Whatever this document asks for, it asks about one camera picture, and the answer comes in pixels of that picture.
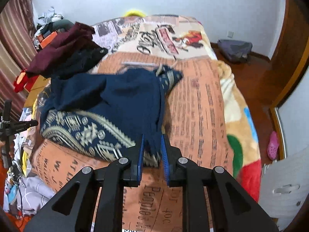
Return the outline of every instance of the curtain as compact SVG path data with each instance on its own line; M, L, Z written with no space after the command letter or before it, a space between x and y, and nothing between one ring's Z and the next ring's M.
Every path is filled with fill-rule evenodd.
M10 0L0 14L0 110L11 99L11 119L19 120L27 92L14 92L13 82L36 55L31 0Z

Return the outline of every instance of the gray bag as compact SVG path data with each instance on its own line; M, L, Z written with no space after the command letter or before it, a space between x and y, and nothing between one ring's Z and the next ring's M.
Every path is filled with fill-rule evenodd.
M248 59L248 54L252 49L252 43L219 39L218 48L223 56L231 63L246 62Z

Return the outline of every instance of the bed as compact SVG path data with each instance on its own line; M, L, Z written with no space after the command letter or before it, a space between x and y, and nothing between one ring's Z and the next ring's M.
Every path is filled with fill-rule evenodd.
M231 68L217 61L203 26L191 17L154 15L115 18L94 29L93 40L109 54L92 73L117 73L126 62L167 64L183 72L184 78L166 99L162 132L197 164L223 166L257 201L261 175L257 133ZM55 192L84 166L108 164L48 140L32 156L33 171ZM153 191L157 201L141 224L143 188ZM165 185L160 169L145 168L138 190L125 189L123 228L181 231L181 191ZM164 219L164 210L171 206L173 216Z

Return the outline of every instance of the wall outlet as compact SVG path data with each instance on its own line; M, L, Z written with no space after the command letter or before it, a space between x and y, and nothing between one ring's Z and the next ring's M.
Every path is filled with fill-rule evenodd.
M229 37L229 38L233 38L233 35L234 35L234 32L228 31L228 37Z

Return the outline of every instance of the metal screw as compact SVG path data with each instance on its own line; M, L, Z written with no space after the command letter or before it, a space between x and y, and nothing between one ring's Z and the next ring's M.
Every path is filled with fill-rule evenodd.
M119 163L120 164L126 164L129 160L127 158L120 158Z
M90 173L90 172L91 172L91 167L84 167L81 171L82 171L84 174Z
M185 157L181 157L181 158L178 159L178 162L179 162L180 164L186 164L186 163L188 162L188 159L185 158Z
M223 167L216 167L215 169L214 169L217 173L223 173L224 172L224 168Z

